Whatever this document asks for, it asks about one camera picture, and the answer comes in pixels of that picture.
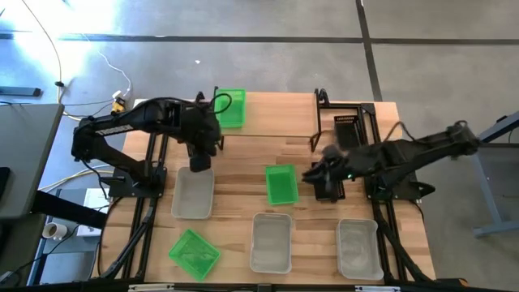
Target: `wooden table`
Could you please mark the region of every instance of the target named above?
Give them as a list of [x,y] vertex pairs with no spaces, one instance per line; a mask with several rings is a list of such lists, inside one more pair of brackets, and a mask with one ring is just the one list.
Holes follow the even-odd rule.
[[[294,105],[292,109],[285,108],[289,101]],[[336,204],[316,201],[313,187],[301,182],[301,173],[310,167],[311,162],[320,159],[320,148],[332,142],[332,135],[325,133],[317,151],[313,154],[310,152],[308,137],[316,131],[315,96],[307,93],[248,92],[247,102],[250,103],[247,107],[247,126],[241,133],[227,132],[224,150],[219,151],[212,159],[215,193],[212,216],[208,220],[182,221],[171,215],[176,173],[180,167],[188,165],[188,158],[185,145],[174,141],[168,143],[165,160],[168,180],[165,195],[159,200],[145,281],[195,281],[168,257],[169,249],[180,234],[191,228],[221,251],[221,258],[208,274],[204,281],[206,283],[369,282],[346,279],[337,271],[335,245],[335,228],[340,219],[373,216],[362,179],[344,182],[346,199]],[[392,102],[376,102],[375,109],[383,139],[399,120],[397,107]],[[323,130],[332,129],[334,115],[349,114],[347,112],[344,109],[322,110]],[[259,130],[260,125],[267,125],[264,129],[274,131],[277,135],[283,133],[288,137],[268,137],[266,131]],[[395,131],[392,139],[400,136],[401,131]],[[135,159],[144,159],[147,145],[148,134],[135,131],[127,134],[123,151]],[[264,169],[267,165],[275,164],[295,165],[299,181],[298,203],[282,206],[271,206],[267,203]],[[110,215],[102,243],[103,269],[108,268],[127,243],[134,208],[135,200],[124,199]],[[402,245],[422,271],[435,278],[419,211],[407,201],[395,201],[395,211]],[[287,213],[293,219],[292,270],[286,275],[254,273],[250,269],[252,218],[261,212]],[[390,244],[387,245],[392,272],[396,275],[394,253]],[[139,256],[140,245],[136,248],[132,273],[138,265]]]

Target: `gray table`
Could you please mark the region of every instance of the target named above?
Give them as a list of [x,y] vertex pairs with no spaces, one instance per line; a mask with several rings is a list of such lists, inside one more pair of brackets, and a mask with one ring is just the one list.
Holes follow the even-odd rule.
[[0,219],[20,218],[31,210],[63,108],[0,106],[0,166],[11,169],[0,197]]
[[[11,175],[0,197],[0,220],[11,227],[0,251],[0,274],[34,259],[45,215],[28,214],[40,184],[63,105],[0,106],[0,166]],[[31,265],[19,272],[27,281]]]

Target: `green container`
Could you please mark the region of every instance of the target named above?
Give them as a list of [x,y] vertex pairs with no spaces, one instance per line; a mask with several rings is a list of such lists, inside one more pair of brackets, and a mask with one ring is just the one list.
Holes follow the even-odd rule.
[[[246,91],[242,88],[220,88],[217,90],[217,95],[220,93],[227,93],[231,96],[233,101],[230,107],[223,113],[217,114],[217,119],[220,121],[222,128],[239,128],[245,122],[245,102]],[[215,101],[214,111],[223,110],[229,104],[227,96],[218,97]]]
[[267,166],[265,174],[269,204],[292,204],[299,201],[298,182],[293,165]]
[[169,250],[169,258],[197,281],[202,281],[218,261],[220,252],[193,230],[186,230]]

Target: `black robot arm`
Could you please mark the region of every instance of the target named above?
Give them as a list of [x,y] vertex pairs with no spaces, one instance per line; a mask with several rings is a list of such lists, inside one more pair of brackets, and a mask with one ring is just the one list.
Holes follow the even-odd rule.
[[217,153],[221,131],[211,103],[201,104],[172,97],[158,97],[140,103],[134,109],[99,118],[84,118],[74,129],[72,156],[77,161],[104,161],[127,172],[136,182],[150,183],[151,167],[110,147],[106,136],[128,131],[168,135],[191,148],[192,171],[211,167]]
[[351,149],[345,155],[335,145],[329,145],[319,163],[303,174],[303,181],[330,185],[330,182],[369,177],[377,181],[381,191],[390,191],[425,165],[444,157],[476,153],[479,143],[466,122],[460,121],[434,135],[411,141],[385,140]]

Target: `gray floor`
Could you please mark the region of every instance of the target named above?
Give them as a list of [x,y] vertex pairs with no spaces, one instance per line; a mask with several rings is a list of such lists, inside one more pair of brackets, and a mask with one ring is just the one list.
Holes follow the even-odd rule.
[[[354,0],[285,1],[37,1],[28,0],[53,33],[122,35],[360,37]],[[513,0],[364,0],[369,31],[378,38],[518,38]],[[18,1],[6,4],[0,31],[40,31]],[[127,86],[95,48],[132,79],[135,98],[193,97],[212,86],[247,90],[310,92],[326,88],[333,100],[372,101],[362,44],[237,44],[58,41],[63,103],[103,101]],[[519,110],[519,46],[374,45],[384,101],[398,104],[416,135],[441,131],[465,119],[476,133]],[[40,34],[0,41],[4,85],[37,86],[37,99],[55,102],[58,68]],[[67,107],[88,114],[99,105]],[[63,118],[41,185],[83,169],[70,156],[75,122]],[[512,141],[519,142],[519,133]],[[110,141],[122,146],[123,137]],[[436,186],[423,201],[427,235],[438,277],[464,277],[472,286],[518,290],[519,232],[475,239],[472,227],[491,222],[468,159],[440,161],[418,172]],[[94,177],[66,187],[94,187]],[[519,199],[500,201],[511,211]]]

